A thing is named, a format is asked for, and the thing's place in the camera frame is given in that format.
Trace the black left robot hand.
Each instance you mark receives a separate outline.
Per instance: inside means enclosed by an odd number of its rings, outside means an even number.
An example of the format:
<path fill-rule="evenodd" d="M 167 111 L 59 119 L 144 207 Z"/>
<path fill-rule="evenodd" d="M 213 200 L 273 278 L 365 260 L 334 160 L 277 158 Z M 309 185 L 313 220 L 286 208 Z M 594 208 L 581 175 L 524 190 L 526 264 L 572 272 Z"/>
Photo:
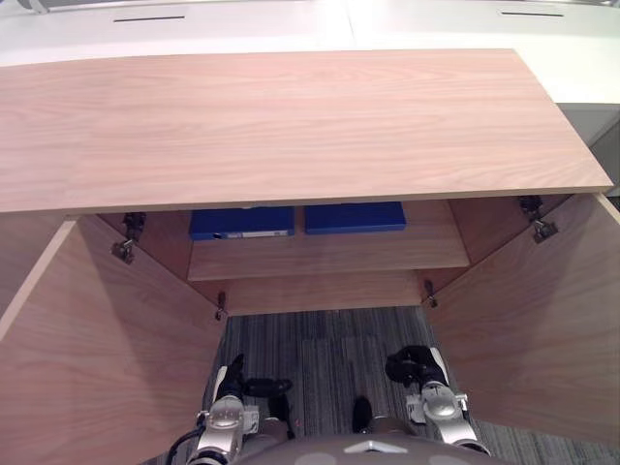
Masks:
<path fill-rule="evenodd" d="M 244 354 L 237 355 L 228 365 L 221 366 L 218 372 L 218 383 L 214 390 L 213 401 L 231 395 L 239 400 L 244 396 L 273 398 L 286 394 L 293 382 L 288 379 L 250 378 L 243 375 Z"/>

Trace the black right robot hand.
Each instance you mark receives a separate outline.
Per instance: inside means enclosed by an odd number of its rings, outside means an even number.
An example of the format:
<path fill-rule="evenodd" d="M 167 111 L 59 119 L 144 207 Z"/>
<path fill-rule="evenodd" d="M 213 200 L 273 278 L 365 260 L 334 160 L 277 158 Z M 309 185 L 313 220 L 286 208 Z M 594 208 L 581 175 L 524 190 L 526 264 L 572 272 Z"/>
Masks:
<path fill-rule="evenodd" d="M 408 388 L 417 384 L 423 388 L 429 383 L 448 387 L 449 377 L 439 350 L 435 347 L 407 346 L 387 357 L 385 371 L 390 380 Z"/>

